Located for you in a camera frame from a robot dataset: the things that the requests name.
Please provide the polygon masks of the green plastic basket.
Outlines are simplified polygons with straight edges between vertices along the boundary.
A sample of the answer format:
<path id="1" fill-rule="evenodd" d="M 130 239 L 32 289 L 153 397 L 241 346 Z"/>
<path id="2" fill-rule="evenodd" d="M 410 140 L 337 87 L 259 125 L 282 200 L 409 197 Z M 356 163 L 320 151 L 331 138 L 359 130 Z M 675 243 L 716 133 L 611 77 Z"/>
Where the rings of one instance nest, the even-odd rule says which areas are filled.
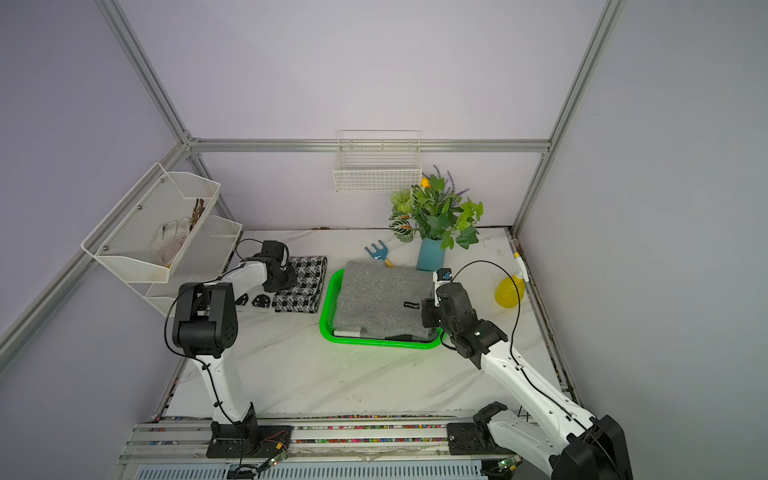
<path id="1" fill-rule="evenodd" d="M 441 345 L 440 338 L 435 337 L 428 342 L 406 341 L 406 340 L 388 340 L 388 339 L 368 339 L 360 337 L 342 337 L 335 335 L 333 320 L 336 314 L 338 297 L 342 290 L 344 270 L 336 271 L 328 280 L 326 297 L 321 310 L 319 320 L 319 330 L 323 338 L 331 343 L 356 345 L 356 346 L 375 346 L 389 348 L 405 348 L 417 350 L 431 350 Z"/>

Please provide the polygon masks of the dried twigs in shelf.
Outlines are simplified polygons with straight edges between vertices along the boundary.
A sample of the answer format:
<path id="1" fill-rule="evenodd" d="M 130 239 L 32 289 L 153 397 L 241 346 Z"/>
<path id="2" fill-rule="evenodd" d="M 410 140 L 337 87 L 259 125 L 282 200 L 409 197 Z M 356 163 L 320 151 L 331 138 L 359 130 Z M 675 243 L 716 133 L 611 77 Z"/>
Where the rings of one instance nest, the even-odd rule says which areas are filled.
<path id="1" fill-rule="evenodd" d="M 203 198 L 197 198 L 195 201 L 192 214 L 189 217 L 189 226 L 188 226 L 189 232 L 192 232 L 194 230 L 195 226 L 199 222 L 204 211 L 205 211 L 205 200 Z"/>

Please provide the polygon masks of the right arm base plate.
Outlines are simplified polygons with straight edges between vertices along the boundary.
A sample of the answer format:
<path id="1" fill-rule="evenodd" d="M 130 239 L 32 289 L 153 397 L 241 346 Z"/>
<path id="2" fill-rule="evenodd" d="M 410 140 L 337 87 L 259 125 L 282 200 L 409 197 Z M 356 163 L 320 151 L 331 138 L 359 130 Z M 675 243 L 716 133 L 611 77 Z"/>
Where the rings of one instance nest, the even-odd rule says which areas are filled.
<path id="1" fill-rule="evenodd" d="M 449 423 L 446 426 L 451 455 L 502 455 L 510 450 L 495 443 L 486 425 Z"/>

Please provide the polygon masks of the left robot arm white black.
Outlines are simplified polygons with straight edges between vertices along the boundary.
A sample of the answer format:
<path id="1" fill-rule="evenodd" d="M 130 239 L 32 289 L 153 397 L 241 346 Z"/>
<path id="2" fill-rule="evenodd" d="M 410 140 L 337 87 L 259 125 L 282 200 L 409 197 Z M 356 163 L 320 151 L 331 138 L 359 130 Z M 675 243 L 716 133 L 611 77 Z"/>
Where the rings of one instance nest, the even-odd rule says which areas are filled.
<path id="1" fill-rule="evenodd" d="M 179 288 L 167 315 L 173 324 L 166 345 L 198 368 L 215 422 L 241 428 L 252 410 L 229 353 L 239 332 L 236 301 L 256 287 L 267 293 L 290 289 L 296 278 L 287 245 L 266 240 L 258 253 L 218 277 Z"/>

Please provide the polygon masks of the clear glove in shelf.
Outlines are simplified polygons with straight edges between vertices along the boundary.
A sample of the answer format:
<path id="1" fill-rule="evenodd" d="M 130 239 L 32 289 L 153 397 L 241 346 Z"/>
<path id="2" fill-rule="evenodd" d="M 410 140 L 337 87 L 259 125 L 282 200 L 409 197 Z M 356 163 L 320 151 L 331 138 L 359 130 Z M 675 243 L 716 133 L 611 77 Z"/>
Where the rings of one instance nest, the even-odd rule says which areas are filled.
<path id="1" fill-rule="evenodd" d="M 158 265 L 170 266 L 184 246 L 188 235 L 189 217 L 172 220 L 161 225 L 151 243 L 151 260 Z"/>

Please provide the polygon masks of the artificial plant teal vase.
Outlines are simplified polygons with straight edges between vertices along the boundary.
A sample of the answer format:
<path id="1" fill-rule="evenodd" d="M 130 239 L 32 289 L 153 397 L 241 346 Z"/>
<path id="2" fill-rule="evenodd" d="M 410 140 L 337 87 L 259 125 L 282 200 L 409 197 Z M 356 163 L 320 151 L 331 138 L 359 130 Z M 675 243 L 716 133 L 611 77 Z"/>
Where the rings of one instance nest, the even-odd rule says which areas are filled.
<path id="1" fill-rule="evenodd" d="M 467 249 L 479 242 L 477 224 L 484 206 L 467 194 L 467 190 L 457 189 L 450 172 L 439 169 L 391 194 L 389 229 L 403 243 L 421 240 L 418 270 L 438 270 L 444 266 L 448 250 L 456 246 Z"/>

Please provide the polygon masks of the blue hand rake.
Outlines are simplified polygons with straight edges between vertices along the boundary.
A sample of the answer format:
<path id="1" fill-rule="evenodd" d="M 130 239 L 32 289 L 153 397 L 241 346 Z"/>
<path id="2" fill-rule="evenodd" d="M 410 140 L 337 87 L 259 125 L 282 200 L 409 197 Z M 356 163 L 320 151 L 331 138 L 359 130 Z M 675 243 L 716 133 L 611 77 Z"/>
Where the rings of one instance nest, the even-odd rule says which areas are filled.
<path id="1" fill-rule="evenodd" d="M 388 248 L 381 241 L 373 242 L 370 246 L 365 247 L 365 251 L 374 259 L 384 263 L 388 268 L 393 268 L 394 264 L 388 259 Z"/>

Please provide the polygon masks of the aluminium front rail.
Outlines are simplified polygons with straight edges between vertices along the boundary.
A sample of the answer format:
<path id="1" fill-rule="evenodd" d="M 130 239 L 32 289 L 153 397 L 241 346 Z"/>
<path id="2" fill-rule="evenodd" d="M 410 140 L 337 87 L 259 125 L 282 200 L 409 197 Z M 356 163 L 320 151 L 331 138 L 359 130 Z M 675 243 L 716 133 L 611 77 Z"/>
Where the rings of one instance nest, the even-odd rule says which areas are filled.
<path id="1" fill-rule="evenodd" d="M 438 460 L 449 455 L 448 426 L 470 421 L 469 417 L 445 415 L 368 415 L 262 418 L 258 426 L 268 436 L 292 429 L 291 461 Z M 207 462 L 211 437 L 209 419 L 170 418 L 137 424 L 117 463 Z"/>

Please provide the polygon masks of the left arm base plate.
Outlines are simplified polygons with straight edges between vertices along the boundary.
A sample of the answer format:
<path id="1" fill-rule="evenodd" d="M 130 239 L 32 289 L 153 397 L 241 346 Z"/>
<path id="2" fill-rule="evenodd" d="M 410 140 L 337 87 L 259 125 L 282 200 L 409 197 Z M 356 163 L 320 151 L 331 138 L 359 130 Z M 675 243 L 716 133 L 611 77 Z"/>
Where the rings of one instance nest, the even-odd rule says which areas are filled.
<path id="1" fill-rule="evenodd" d="M 254 429 L 221 425 L 214 422 L 206 451 L 211 459 L 273 458 L 290 445 L 293 427 L 289 425 L 257 426 Z"/>

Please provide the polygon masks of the grey scarf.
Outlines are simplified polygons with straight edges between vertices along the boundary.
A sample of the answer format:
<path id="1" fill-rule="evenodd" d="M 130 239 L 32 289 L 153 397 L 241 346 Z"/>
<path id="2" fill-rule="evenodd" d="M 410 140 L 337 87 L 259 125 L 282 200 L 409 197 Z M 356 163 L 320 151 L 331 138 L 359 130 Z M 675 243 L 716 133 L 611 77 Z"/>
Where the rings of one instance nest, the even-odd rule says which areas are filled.
<path id="1" fill-rule="evenodd" d="M 428 342 L 435 328 L 422 326 L 421 302 L 433 295 L 432 274 L 412 268 L 353 261 L 344 267 L 333 325 L 364 327 L 384 335 L 410 334 Z"/>

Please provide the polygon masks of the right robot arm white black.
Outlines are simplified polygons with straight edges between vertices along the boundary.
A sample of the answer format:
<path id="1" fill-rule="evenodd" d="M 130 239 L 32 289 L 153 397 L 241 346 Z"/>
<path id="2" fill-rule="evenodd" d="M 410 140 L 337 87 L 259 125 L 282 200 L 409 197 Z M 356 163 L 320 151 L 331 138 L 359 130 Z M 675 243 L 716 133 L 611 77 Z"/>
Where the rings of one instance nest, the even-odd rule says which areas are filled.
<path id="1" fill-rule="evenodd" d="M 612 417 L 596 417 L 567 398 L 514 347 L 496 324 L 481 320 L 464 287 L 437 280 L 422 302 L 422 321 L 440 328 L 463 358 L 496 380 L 536 421 L 517 420 L 501 407 L 489 410 L 479 430 L 552 479 L 631 479 L 625 433 Z"/>

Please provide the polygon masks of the white scarf black circles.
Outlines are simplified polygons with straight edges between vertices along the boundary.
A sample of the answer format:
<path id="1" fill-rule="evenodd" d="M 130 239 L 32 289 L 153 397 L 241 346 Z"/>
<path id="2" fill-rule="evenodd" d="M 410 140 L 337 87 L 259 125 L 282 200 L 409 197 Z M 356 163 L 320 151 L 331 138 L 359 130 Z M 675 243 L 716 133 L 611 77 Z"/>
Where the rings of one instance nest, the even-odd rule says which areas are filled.
<path id="1" fill-rule="evenodd" d="M 269 309 L 273 307 L 273 297 L 267 293 L 259 293 L 253 296 L 246 293 L 236 300 L 236 305 L 239 307 L 250 306 L 253 308 Z"/>

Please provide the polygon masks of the white mesh two-tier shelf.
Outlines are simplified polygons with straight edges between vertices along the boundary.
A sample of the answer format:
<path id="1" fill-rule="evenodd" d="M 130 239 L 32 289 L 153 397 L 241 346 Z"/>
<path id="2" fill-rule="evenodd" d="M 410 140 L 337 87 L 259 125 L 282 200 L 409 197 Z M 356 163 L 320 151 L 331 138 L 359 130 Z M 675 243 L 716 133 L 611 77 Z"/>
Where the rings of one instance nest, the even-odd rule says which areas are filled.
<path id="1" fill-rule="evenodd" d="M 81 249 L 161 314 L 185 283 L 223 273 L 243 226 L 220 215 L 221 185 L 153 165 Z"/>

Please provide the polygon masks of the houndstooth scarf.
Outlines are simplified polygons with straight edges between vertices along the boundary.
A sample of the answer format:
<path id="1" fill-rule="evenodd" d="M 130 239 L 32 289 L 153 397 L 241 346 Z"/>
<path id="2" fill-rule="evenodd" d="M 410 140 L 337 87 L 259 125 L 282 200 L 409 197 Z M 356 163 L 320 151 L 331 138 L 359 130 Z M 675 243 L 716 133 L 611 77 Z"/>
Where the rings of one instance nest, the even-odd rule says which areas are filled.
<path id="1" fill-rule="evenodd" d="M 272 306 L 277 313 L 315 314 L 319 309 L 327 272 L 325 256 L 294 257 L 289 265 L 295 269 L 296 284 L 273 295 Z"/>

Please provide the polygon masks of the yellow spray bottle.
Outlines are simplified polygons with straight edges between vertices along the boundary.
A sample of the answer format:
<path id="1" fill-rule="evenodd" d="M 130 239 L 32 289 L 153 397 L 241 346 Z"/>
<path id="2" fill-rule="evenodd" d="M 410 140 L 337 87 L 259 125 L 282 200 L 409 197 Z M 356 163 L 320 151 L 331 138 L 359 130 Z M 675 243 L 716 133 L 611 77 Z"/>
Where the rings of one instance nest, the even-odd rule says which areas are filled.
<path id="1" fill-rule="evenodd" d="M 503 308 L 511 309 L 520 305 L 525 296 L 525 290 L 530 276 L 525 261 L 518 252 L 514 253 L 517 272 L 511 277 L 503 279 L 495 292 L 497 304 Z"/>

